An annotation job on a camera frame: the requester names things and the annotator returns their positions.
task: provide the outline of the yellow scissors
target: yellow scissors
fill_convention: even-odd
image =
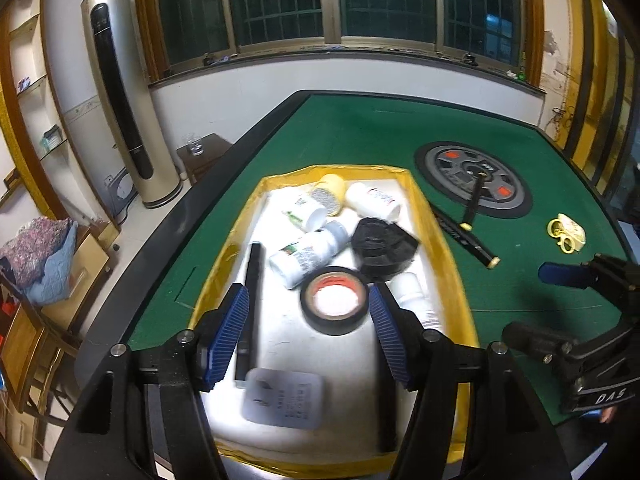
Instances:
[[[565,254],[579,251],[586,243],[584,229],[562,213],[546,225],[546,232],[552,238],[559,238],[558,245]]]

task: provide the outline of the blue gripper pad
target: blue gripper pad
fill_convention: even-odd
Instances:
[[[545,262],[540,265],[538,277],[543,283],[572,286],[573,288],[587,288],[594,283],[593,275],[589,267],[554,264],[552,262]]]
[[[229,301],[225,297],[220,308]],[[242,327],[249,314],[249,291],[242,285],[238,289],[236,296],[231,299],[231,306],[226,311],[225,317],[220,324],[220,328],[209,346],[207,353],[207,372],[204,375],[204,382],[213,388],[214,384],[225,377],[226,369],[231,361]]]
[[[380,294],[377,285],[372,285],[369,289],[369,313],[391,374],[406,388],[411,378],[407,367],[406,349],[390,307]]]

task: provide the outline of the green table felt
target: green table felt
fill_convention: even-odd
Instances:
[[[462,277],[482,346],[500,339],[513,320],[548,326],[588,339],[612,328],[619,311],[592,290],[540,283],[545,261],[576,264],[603,252],[624,251],[603,211],[578,176],[532,128],[455,108],[365,96],[311,96],[277,131],[204,219],[137,323],[134,349],[164,342],[184,328],[200,289],[244,202],[258,181],[313,164],[387,164],[408,168],[428,200],[453,218],[463,206],[431,187],[414,165],[415,150],[437,140],[470,144],[497,156],[518,172],[533,196],[522,218],[478,215],[474,233],[500,256],[494,270],[446,237]],[[546,234],[546,224],[565,213],[586,231],[580,253],[564,254]],[[545,365],[518,358],[553,423],[559,386]]]

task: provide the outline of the screw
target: screw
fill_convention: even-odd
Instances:
[[[575,393],[579,394],[583,390],[584,390],[584,378],[578,377],[574,383],[574,391]]]
[[[118,343],[111,347],[111,355],[114,357],[120,357],[127,351],[127,345]]]
[[[491,350],[493,350],[498,355],[504,355],[507,353],[507,345],[505,345],[502,341],[494,341],[491,343]]]
[[[175,338],[178,340],[178,343],[185,345],[193,341],[194,337],[195,334],[193,333],[193,330],[182,330],[181,332],[178,332],[178,335]]]
[[[440,335],[441,335],[440,332],[438,332],[437,330],[434,330],[433,328],[429,328],[424,332],[422,332],[422,337],[424,338],[425,341],[428,341],[429,343],[435,343],[436,341],[439,341]]]

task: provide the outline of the yellow bottle cap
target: yellow bottle cap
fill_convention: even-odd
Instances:
[[[329,216],[337,215],[344,203],[347,186],[341,176],[327,173],[311,190],[311,197],[321,203]]]

